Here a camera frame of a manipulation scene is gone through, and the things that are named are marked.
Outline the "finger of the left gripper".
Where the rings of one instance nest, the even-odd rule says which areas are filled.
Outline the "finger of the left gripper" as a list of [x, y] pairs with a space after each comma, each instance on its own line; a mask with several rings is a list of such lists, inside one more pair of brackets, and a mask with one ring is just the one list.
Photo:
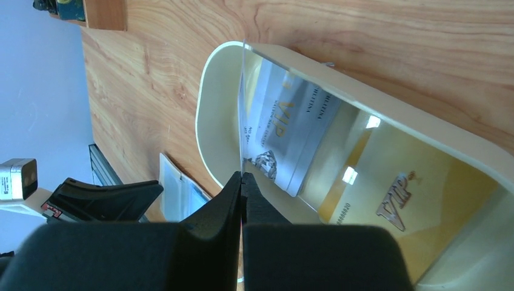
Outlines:
[[164, 190], [157, 180], [97, 186], [67, 178], [42, 205], [47, 222], [138, 222]]

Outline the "silver VIP card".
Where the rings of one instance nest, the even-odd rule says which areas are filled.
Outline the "silver VIP card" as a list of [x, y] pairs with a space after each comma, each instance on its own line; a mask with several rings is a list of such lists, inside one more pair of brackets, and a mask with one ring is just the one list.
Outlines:
[[266, 59], [250, 94], [244, 160], [295, 197], [342, 101]]

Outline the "beige leather card holder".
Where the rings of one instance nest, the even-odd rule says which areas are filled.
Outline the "beige leather card holder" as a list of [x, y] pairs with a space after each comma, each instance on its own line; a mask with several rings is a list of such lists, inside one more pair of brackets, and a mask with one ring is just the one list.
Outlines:
[[163, 187], [160, 208], [166, 221], [180, 222], [211, 197], [164, 154], [159, 154], [159, 183]]

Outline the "gold VIP card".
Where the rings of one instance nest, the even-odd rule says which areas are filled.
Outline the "gold VIP card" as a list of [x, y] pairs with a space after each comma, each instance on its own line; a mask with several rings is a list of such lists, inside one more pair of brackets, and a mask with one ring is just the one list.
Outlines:
[[372, 115], [318, 214], [329, 224], [365, 224], [397, 240], [418, 281], [497, 189], [475, 167]]

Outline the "clear plastic card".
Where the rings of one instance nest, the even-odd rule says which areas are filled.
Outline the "clear plastic card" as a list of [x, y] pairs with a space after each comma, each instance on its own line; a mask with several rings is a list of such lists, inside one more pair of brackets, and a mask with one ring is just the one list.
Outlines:
[[246, 53], [246, 39], [242, 40], [242, 60], [241, 60], [241, 74], [238, 89], [238, 125], [239, 125], [239, 156], [240, 156], [240, 173], [241, 178], [245, 173], [245, 157], [247, 153], [246, 141], [246, 109], [245, 109], [245, 53]]

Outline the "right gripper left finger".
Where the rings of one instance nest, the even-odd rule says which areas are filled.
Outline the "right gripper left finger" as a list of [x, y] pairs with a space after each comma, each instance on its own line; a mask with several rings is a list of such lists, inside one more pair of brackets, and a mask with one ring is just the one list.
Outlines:
[[235, 290], [242, 175], [181, 222], [55, 222], [33, 232], [2, 290]]

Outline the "beige oval plastic tray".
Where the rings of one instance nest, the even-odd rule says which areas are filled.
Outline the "beige oval plastic tray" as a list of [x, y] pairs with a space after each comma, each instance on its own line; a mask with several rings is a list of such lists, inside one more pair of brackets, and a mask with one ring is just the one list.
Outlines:
[[201, 76], [196, 140], [285, 218], [378, 226], [418, 290], [513, 289], [513, 156], [285, 47], [229, 41]]

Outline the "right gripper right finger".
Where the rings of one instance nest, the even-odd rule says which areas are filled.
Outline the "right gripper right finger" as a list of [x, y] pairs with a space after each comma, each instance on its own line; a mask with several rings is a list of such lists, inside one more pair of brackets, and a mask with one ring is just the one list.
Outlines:
[[363, 225], [292, 224], [241, 180], [246, 290], [413, 290], [398, 243]]

